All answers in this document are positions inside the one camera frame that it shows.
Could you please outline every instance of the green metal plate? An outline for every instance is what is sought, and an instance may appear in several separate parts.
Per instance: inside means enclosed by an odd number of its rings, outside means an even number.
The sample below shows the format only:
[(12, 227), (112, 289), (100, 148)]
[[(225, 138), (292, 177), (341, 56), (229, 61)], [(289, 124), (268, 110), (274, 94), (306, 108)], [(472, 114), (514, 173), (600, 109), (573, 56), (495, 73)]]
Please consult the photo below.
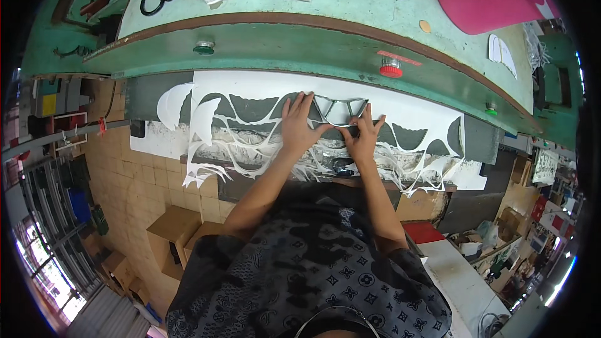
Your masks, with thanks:
[[(417, 95), (508, 132), (537, 132), (531, 117), (528, 120), (498, 94), (464, 73), (408, 49), (356, 34), (299, 25), (243, 23), (177, 30), (130, 43), (126, 39), (85, 58), (85, 68), (112, 74), (115, 79), (194, 69), (315, 74)], [(214, 55), (195, 53), (198, 41), (214, 42)], [(384, 77), (379, 74), (380, 50), (422, 65), (402, 63), (402, 78)], [(496, 104), (497, 116), (485, 113), (486, 102)]]

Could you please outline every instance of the green knob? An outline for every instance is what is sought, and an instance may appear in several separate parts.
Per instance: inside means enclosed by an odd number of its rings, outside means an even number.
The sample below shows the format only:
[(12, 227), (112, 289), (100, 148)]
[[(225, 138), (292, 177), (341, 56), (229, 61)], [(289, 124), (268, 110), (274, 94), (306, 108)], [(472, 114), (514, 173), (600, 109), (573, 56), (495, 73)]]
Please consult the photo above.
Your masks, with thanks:
[(209, 46), (196, 46), (194, 48), (194, 52), (200, 55), (213, 55), (215, 50), (211, 49)]
[(194, 47), (194, 52), (203, 56), (210, 56), (215, 52), (213, 49), (214, 47), (215, 43), (213, 42), (201, 41), (196, 44), (196, 47)]

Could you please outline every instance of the red label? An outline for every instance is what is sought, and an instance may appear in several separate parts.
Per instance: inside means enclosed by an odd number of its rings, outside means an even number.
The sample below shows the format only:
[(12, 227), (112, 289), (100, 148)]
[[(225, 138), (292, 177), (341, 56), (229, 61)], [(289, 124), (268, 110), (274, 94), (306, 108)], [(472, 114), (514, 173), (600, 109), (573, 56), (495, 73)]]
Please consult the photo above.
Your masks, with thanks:
[(388, 51), (378, 51), (377, 52), (378, 55), (382, 55), (382, 56), (388, 56), (391, 57), (393, 59), (397, 59), (400, 60), (401, 62), (405, 62), (405, 63), (409, 63), (409, 64), (413, 64), (414, 66), (418, 67), (421, 65), (421, 63), (416, 62), (415, 60), (411, 60), (411, 59), (407, 59), (406, 57), (402, 57), (401, 55), (396, 55), (393, 53), (389, 53)]

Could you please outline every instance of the workbench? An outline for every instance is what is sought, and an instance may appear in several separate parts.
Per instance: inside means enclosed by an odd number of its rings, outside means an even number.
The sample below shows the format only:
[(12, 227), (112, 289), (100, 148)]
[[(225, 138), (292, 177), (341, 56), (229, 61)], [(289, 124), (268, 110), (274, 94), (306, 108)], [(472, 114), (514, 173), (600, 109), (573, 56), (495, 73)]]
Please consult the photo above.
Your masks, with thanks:
[[(26, 77), (124, 79), (197, 69), (316, 74), (440, 102), (511, 133), (541, 131), (531, 115), (531, 69), (522, 26), (492, 32), (510, 49), (516, 79), (487, 58), (489, 34), (461, 32), (437, 0), (227, 0), (214, 9), (203, 0), (174, 0), (149, 17), (139, 10), (141, 0), (130, 0), (116, 41), (106, 45), (101, 39), (92, 45), (94, 36), (81, 29), (74, 34), (72, 24), (69, 29), (56, 22), (49, 26), (58, 1), (47, 0), (35, 20), (23, 58)], [(420, 29), (420, 20), (429, 22), (432, 33)], [(49, 28), (56, 36), (48, 36)], [(36, 34), (42, 30), (44, 39)], [(195, 53), (198, 41), (214, 42), (214, 54)], [(94, 51), (83, 57), (52, 54), (56, 47), (68, 50), (84, 43)], [(378, 51), (415, 63), (402, 63), (400, 79), (385, 77), (379, 73)], [(490, 103), (498, 115), (485, 112)]]

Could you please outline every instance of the red knob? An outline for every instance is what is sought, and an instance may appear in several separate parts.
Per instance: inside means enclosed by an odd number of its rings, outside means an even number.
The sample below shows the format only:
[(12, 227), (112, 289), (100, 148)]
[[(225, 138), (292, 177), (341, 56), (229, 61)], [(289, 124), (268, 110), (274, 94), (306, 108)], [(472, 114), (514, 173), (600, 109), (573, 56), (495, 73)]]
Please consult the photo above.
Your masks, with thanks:
[(386, 77), (401, 77), (403, 75), (403, 71), (400, 68), (388, 65), (380, 67), (380, 75)]

